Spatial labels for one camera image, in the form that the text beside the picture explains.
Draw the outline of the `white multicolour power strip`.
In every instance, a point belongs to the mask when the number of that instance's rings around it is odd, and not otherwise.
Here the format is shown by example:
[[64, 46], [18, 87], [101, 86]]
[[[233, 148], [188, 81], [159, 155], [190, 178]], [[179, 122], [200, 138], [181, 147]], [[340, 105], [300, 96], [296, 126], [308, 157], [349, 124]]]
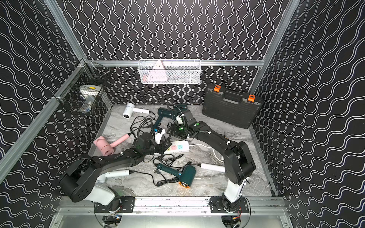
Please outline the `white multicolour power strip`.
[[188, 141], [173, 141], [171, 146], [165, 151], [166, 154], [186, 153], [190, 151]]

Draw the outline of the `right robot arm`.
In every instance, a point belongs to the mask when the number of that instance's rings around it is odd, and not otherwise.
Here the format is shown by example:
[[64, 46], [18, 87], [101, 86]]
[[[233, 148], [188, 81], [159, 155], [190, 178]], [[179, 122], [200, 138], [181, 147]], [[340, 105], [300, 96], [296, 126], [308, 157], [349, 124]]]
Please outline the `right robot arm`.
[[227, 139], [214, 131], [207, 123], [196, 121], [191, 111], [178, 111], [182, 131], [186, 138], [196, 139], [208, 144], [223, 158], [225, 175], [228, 178], [226, 190], [222, 194], [222, 208], [234, 211], [239, 207], [244, 182], [256, 170], [255, 162], [248, 145]]

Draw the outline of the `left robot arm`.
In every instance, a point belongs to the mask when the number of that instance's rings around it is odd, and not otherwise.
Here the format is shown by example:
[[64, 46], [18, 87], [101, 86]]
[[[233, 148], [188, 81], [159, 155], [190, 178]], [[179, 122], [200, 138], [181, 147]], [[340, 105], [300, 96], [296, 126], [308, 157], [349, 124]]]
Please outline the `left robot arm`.
[[89, 200], [116, 211], [121, 207], [120, 196], [112, 189], [97, 184], [97, 179], [118, 168], [129, 168], [144, 161], [145, 156], [164, 154], [169, 142], [156, 143], [153, 133], [143, 133], [131, 148], [108, 156], [81, 155], [56, 179], [56, 184], [73, 201]]

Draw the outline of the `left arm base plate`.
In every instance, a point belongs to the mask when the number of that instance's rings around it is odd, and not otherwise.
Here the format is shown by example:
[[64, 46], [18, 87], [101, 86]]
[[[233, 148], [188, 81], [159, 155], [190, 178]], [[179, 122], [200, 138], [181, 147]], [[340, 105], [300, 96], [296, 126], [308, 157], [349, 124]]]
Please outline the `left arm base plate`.
[[135, 206], [135, 197], [119, 196], [115, 197], [110, 204], [104, 206], [96, 203], [95, 213], [132, 213]]

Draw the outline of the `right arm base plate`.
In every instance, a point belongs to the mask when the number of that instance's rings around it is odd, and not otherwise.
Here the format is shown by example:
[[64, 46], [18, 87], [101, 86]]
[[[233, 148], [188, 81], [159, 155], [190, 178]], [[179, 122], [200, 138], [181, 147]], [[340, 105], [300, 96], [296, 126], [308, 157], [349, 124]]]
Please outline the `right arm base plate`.
[[240, 197], [235, 202], [230, 202], [225, 197], [211, 197], [209, 204], [211, 213], [249, 213], [247, 198]]

